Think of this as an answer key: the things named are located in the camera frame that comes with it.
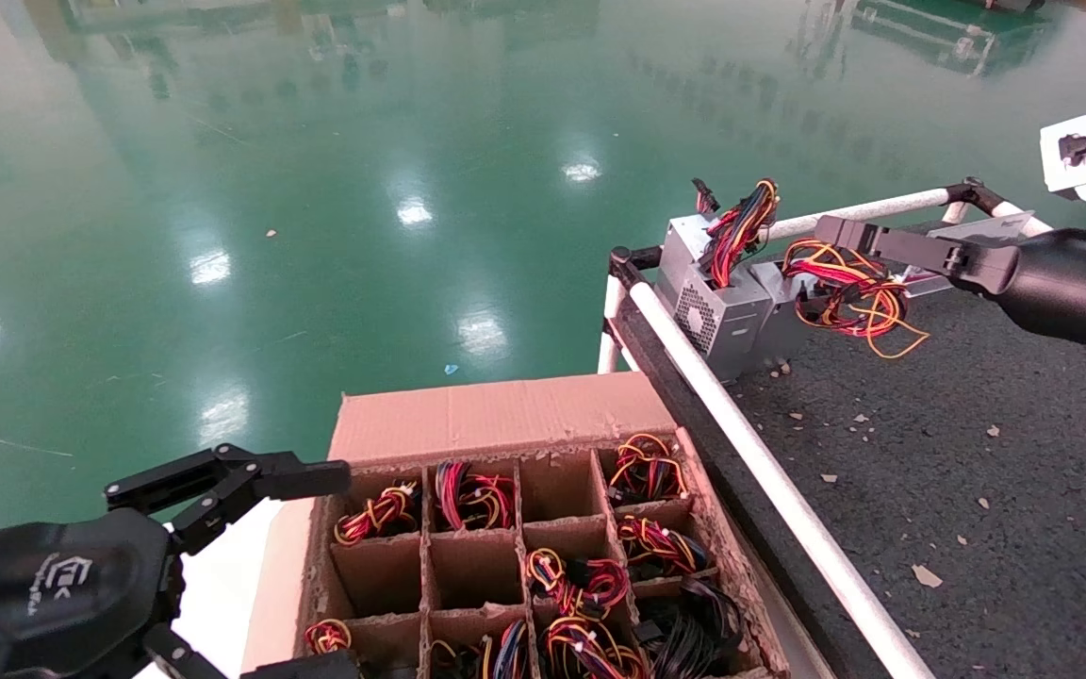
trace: cardboard flap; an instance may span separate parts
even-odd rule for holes
[[[645,375],[577,375],[343,397],[329,460],[358,467],[440,453],[608,441],[677,425]]]

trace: logo on robot arm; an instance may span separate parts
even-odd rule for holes
[[[36,570],[31,588],[27,591],[28,618],[36,615],[39,603],[43,601],[47,592],[52,594],[54,602],[56,599],[73,598],[73,589],[86,583],[87,576],[90,576],[90,567],[94,566],[93,561],[78,555],[61,561],[56,561],[58,557],[61,557],[61,552],[49,554]]]

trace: white metal pipe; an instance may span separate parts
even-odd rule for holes
[[[835,211],[816,212],[816,214],[803,215],[800,218],[785,218],[768,228],[768,239],[781,240],[782,238],[801,235],[801,232],[813,231],[816,221],[819,221],[824,215],[857,219],[884,218],[884,216],[902,214],[902,212],[944,205],[948,199],[948,190],[929,189],[921,190],[919,193],[909,193],[906,197],[884,198],[882,201],[874,201],[872,203],[837,208]]]
[[[622,282],[613,275],[606,276],[606,304],[603,306],[603,318],[609,320],[618,316],[619,305],[626,297],[626,289]],[[631,369],[637,369],[630,361]],[[606,375],[618,369],[618,344],[607,332],[603,331],[603,343],[597,349],[597,374]]]
[[[938,204],[944,202],[945,199],[942,198]],[[877,596],[874,596],[874,592],[858,575],[857,568],[845,556],[845,552],[841,551],[823,521],[819,520],[819,516],[807,504],[807,500],[798,493],[797,487],[768,450],[766,442],[761,441],[757,430],[741,414],[732,398],[706,366],[706,362],[703,362],[681,328],[677,327],[677,323],[660,305],[651,285],[634,284],[630,293],[643,317],[668,349],[677,368],[707,410],[710,410],[711,416],[736,448],[740,458],[745,461],[749,471],[757,477],[768,499],[794,532],[798,544],[803,545],[816,568],[819,568],[820,575],[831,586],[832,592],[845,606],[858,629],[861,629],[866,641],[874,649],[879,661],[897,679],[931,678],[933,674],[919,657],[917,650],[893,621],[891,614],[879,603]]]
[[[947,224],[961,224],[961,221],[967,218],[967,210],[970,208],[970,203],[964,203],[958,201],[957,203],[949,203],[949,206],[945,210],[945,216],[940,218]]]
[[[1003,201],[999,205],[996,205],[995,210],[992,210],[992,216],[994,218],[1007,218],[1008,215],[1018,215],[1021,214],[1021,212],[1023,212],[1021,208],[1018,208],[1008,201]],[[1038,236],[1039,232],[1052,230],[1053,228],[1049,224],[1044,223],[1044,221],[1039,218],[1030,218],[1030,221],[1026,221],[1025,226],[1021,227],[1021,236]]]

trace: cardboard box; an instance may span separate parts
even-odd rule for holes
[[[606,480],[630,435],[667,440],[682,465],[690,498],[613,507]],[[532,596],[521,564],[550,546],[560,557],[608,557],[626,564],[617,518],[632,513],[690,533],[712,564],[704,576],[746,616],[732,676],[785,678],[788,665],[743,555],[689,436],[669,416],[644,375],[579,375],[531,382],[475,383],[345,397],[329,460],[354,467],[348,498],[289,503],[272,525],[251,618],[244,670],[306,653],[302,631],[343,618],[359,662],[418,667],[428,676],[432,640],[473,644],[516,619],[530,633],[533,679],[540,679],[539,632],[557,615]],[[475,471],[514,481],[510,529],[449,532],[435,516],[433,478],[441,461],[470,461]],[[332,525],[393,482],[422,485],[417,532],[336,544]],[[671,596],[680,577],[636,582],[608,618],[630,640],[636,601]]]

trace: gray device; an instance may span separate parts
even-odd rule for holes
[[[737,266],[732,285],[712,289],[697,260],[711,238],[703,215],[668,222],[656,296],[721,382],[786,362],[811,328],[798,320],[794,301],[813,276],[783,278],[779,263]]]

